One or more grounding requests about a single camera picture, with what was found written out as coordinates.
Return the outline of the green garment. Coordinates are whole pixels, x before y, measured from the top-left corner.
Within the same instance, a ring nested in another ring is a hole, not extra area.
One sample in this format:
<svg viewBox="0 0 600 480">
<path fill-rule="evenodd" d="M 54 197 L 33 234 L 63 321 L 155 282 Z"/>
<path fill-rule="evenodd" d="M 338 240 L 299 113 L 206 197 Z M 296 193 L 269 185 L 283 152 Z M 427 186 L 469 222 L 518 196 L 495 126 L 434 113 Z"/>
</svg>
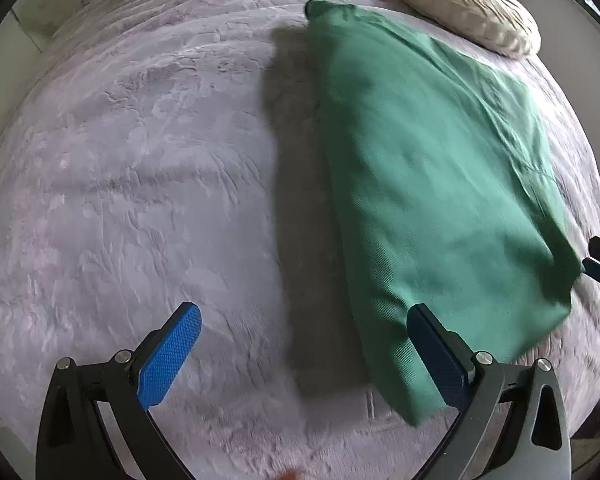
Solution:
<svg viewBox="0 0 600 480">
<path fill-rule="evenodd" d="M 528 88 L 385 15 L 306 4 L 318 131 L 370 376 L 417 426 L 443 402 L 406 326 L 426 304 L 512 362 L 569 314 L 580 272 Z"/>
</svg>

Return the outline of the cream pleated pillow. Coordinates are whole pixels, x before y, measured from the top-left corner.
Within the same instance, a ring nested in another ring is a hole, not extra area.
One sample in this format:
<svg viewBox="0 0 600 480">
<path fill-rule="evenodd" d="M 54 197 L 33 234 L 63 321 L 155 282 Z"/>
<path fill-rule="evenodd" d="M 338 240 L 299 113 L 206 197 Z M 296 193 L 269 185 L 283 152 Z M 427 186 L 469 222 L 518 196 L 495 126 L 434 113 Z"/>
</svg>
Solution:
<svg viewBox="0 0 600 480">
<path fill-rule="evenodd" d="M 401 1 L 457 35 L 509 58 L 526 58 L 541 49 L 539 26 L 518 0 Z"/>
</svg>

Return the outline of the grey embossed plush bedspread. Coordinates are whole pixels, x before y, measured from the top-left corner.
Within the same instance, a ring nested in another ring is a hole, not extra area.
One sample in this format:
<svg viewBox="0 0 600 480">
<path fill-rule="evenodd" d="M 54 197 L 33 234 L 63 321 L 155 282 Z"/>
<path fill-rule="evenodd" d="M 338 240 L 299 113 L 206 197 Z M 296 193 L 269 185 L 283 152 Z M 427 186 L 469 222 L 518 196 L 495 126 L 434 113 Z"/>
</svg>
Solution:
<svg viewBox="0 0 600 480">
<path fill-rule="evenodd" d="M 315 128 L 308 0 L 86 0 L 0 125 L 0 419 L 33 451 L 50 375 L 133 348 L 183 301 L 201 337 L 152 413 L 201 479 L 407 479 L 453 415 L 370 384 Z M 565 93 L 400 0 L 386 14 L 523 81 L 571 244 L 600 176 Z"/>
</svg>

